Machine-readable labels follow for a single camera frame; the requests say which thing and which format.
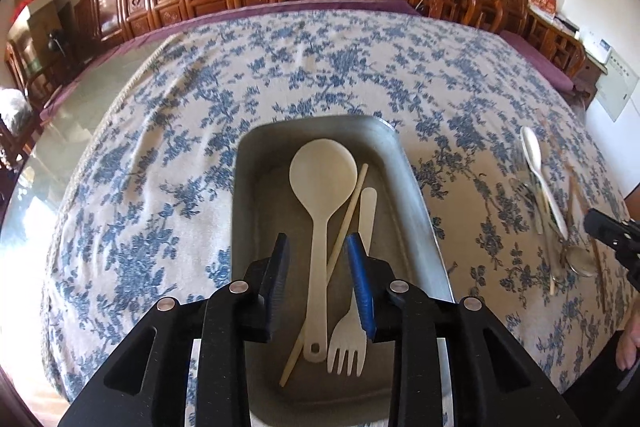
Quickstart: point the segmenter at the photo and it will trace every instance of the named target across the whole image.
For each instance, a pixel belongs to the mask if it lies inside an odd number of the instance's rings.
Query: white plastic fork
[[[371,233],[373,220],[376,215],[376,202],[378,193],[375,188],[363,188],[360,195],[360,217],[358,220],[358,233],[362,239],[364,251],[369,255],[371,245]],[[356,375],[359,377],[364,367],[364,359],[367,354],[367,334],[360,325],[358,306],[355,293],[351,292],[351,306],[347,314],[340,319],[334,328],[329,342],[329,352],[326,359],[326,370],[330,373],[334,368],[335,355],[338,353],[337,375],[342,373],[344,359],[347,359],[347,376],[351,376],[353,361],[358,356]]]

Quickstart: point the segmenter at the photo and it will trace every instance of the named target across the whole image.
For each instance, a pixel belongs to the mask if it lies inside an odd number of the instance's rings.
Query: glass table top
[[[49,243],[66,186],[113,100],[153,42],[82,75],[27,159],[0,229],[0,365],[21,384],[42,371],[40,301]]]

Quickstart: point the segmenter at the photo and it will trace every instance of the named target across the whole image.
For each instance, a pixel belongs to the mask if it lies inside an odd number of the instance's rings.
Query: human hand
[[[634,302],[631,316],[620,335],[616,349],[616,365],[620,371],[634,367],[640,348],[640,298]]]

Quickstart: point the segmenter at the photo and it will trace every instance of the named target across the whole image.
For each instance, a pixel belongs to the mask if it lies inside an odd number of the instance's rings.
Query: white spoon
[[[551,206],[551,212],[558,224],[560,235],[562,235],[562,238],[566,241],[569,238],[569,231],[567,230],[566,223],[562,217],[562,212],[560,212],[560,208],[558,207],[558,204],[551,193],[551,189],[549,188],[549,185],[546,184],[545,177],[542,174],[542,152],[540,151],[538,138],[531,127],[523,126],[520,128],[520,140],[522,141],[524,157],[527,160],[527,164],[529,164],[531,172],[533,172],[536,178],[538,178],[538,181],[540,181],[542,192]]]
[[[289,182],[314,222],[309,290],[306,296],[303,356],[309,362],[326,359],[326,226],[351,196],[358,169],[351,153],[333,140],[313,140],[293,156]]]

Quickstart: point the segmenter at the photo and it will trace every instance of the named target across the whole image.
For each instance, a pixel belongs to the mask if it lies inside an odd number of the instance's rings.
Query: red sign
[[[529,4],[548,14],[551,18],[556,15],[556,10],[558,9],[556,0],[529,0]]]

